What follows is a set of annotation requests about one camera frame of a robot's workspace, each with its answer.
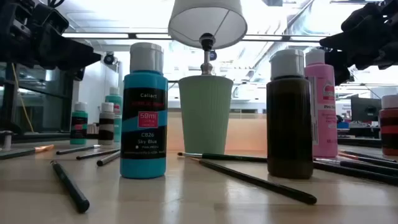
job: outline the sky blue paint bottle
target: sky blue paint bottle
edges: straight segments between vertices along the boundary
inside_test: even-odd
[[[167,90],[163,49],[152,43],[130,48],[124,77],[120,174],[149,179],[166,171]]]
[[[86,144],[87,142],[87,103],[76,102],[70,125],[70,144]]]
[[[105,96],[105,102],[113,103],[114,113],[114,141],[120,142],[122,138],[122,97],[119,95],[118,87],[111,87],[109,95]]]

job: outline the white bottle cap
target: white bottle cap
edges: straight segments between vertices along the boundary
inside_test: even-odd
[[[152,43],[136,43],[130,47],[130,72],[151,70],[163,73],[163,49]]]
[[[381,108],[398,108],[398,95],[386,95],[381,98]]]
[[[101,111],[102,112],[112,112],[113,113],[113,103],[102,103]]]
[[[75,103],[75,111],[84,111],[87,110],[87,103],[86,102],[76,102]]]
[[[284,76],[304,76],[304,53],[302,50],[286,49],[276,52],[270,59],[271,80]]]
[[[320,49],[313,49],[305,54],[305,66],[316,63],[325,63],[325,51]]]
[[[111,87],[109,88],[110,95],[119,95],[119,88],[118,87]]]

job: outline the brown paint bottle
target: brown paint bottle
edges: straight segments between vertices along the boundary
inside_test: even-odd
[[[310,83],[304,78],[304,53],[287,49],[271,58],[267,84],[267,147],[270,175],[312,176]]]

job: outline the white lampshade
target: white lampshade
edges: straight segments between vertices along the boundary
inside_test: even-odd
[[[196,48],[201,48],[204,33],[215,37],[213,49],[223,49],[238,43],[247,31],[240,0],[175,0],[169,21],[170,36]]]

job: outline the pencil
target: pencil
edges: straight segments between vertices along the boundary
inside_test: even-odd
[[[217,172],[221,172],[221,173],[229,175],[231,177],[235,177],[239,180],[243,180],[247,183],[254,184],[258,187],[262,187],[264,189],[273,191],[275,193],[284,195],[286,197],[290,197],[294,200],[298,200],[300,202],[303,202],[303,203],[306,203],[309,205],[313,205],[317,202],[316,197],[314,197],[313,195],[307,194],[305,192],[302,192],[302,191],[299,191],[299,190],[296,190],[296,189],[293,189],[293,188],[290,188],[290,187],[287,187],[287,186],[284,186],[281,184],[276,184],[276,183],[272,183],[272,182],[269,182],[266,180],[262,180],[257,177],[253,177],[251,175],[243,174],[236,170],[232,170],[227,167],[220,166],[218,164],[215,164],[215,163],[212,163],[209,161],[204,161],[201,159],[200,160],[194,159],[194,160],[199,161],[199,164],[201,164],[204,167],[213,169]]]
[[[340,150],[340,152],[342,152],[344,154],[352,155],[352,156],[359,156],[359,157],[365,157],[365,158],[370,158],[370,159],[378,159],[378,160],[382,160],[382,161],[386,161],[386,162],[397,162],[393,159],[385,159],[385,158],[381,158],[381,157],[377,157],[377,156],[369,156],[366,154],[351,152],[351,151],[347,151],[347,150]]]
[[[353,169],[348,167],[336,166],[331,164],[326,164],[323,162],[313,162],[313,166],[316,169],[324,170],[327,172],[334,172],[336,174],[347,175],[350,177],[357,177],[362,179],[374,180],[390,185],[397,186],[398,185],[398,177],[391,177],[389,175],[377,174],[375,172]]]
[[[100,145],[94,145],[94,146],[85,146],[85,147],[78,147],[75,149],[66,149],[66,150],[60,150],[57,151],[57,155],[64,155],[64,154],[69,154],[69,153],[73,153],[73,152],[80,152],[80,151],[85,151],[85,150],[89,150],[89,149],[96,149],[101,147]]]
[[[109,162],[113,161],[114,159],[118,158],[119,156],[120,156],[120,151],[115,152],[112,155],[109,155],[109,156],[107,156],[107,157],[105,157],[103,159],[98,160],[97,161],[97,166],[106,165],[107,163],[109,163]]]
[[[75,203],[79,213],[84,213],[90,207],[90,203],[87,198],[83,195],[76,183],[68,176],[65,169],[56,161],[51,161],[52,168],[61,180],[62,184],[69,192],[69,196]]]
[[[360,157],[360,156],[347,155],[344,153],[339,153],[338,155],[343,156],[345,158],[354,159],[357,161],[363,161],[363,162],[368,162],[368,163],[379,165],[379,166],[398,169],[398,163],[396,163],[396,162],[388,162],[388,161],[380,160],[380,159],[372,159],[372,158],[366,158],[366,157]]]
[[[107,150],[107,151],[103,151],[103,152],[94,152],[94,153],[83,155],[83,156],[76,156],[76,159],[77,160],[88,159],[88,158],[92,158],[92,157],[112,154],[112,153],[115,153],[118,151],[120,151],[120,149],[112,149],[112,150]]]
[[[398,169],[393,169],[389,167],[383,167],[383,166],[376,166],[372,164],[367,164],[363,162],[357,162],[357,161],[336,161],[332,159],[315,159],[318,162],[324,162],[327,164],[334,164],[338,166],[343,166],[343,167],[348,167],[348,168],[354,168],[354,169],[360,169],[360,170],[366,170],[370,172],[375,172],[378,174],[384,174],[384,175],[391,175],[391,176],[398,176]]]
[[[267,162],[267,158],[251,157],[251,156],[235,156],[235,155],[223,155],[223,154],[195,154],[179,152],[179,156],[202,158],[202,159],[213,159],[213,160],[224,160],[224,161],[246,161],[246,162]]]
[[[49,145],[49,146],[34,147],[33,149],[16,149],[16,150],[11,150],[11,151],[4,151],[4,152],[0,152],[0,160],[33,155],[35,153],[49,151],[53,148],[54,148],[54,145]]]

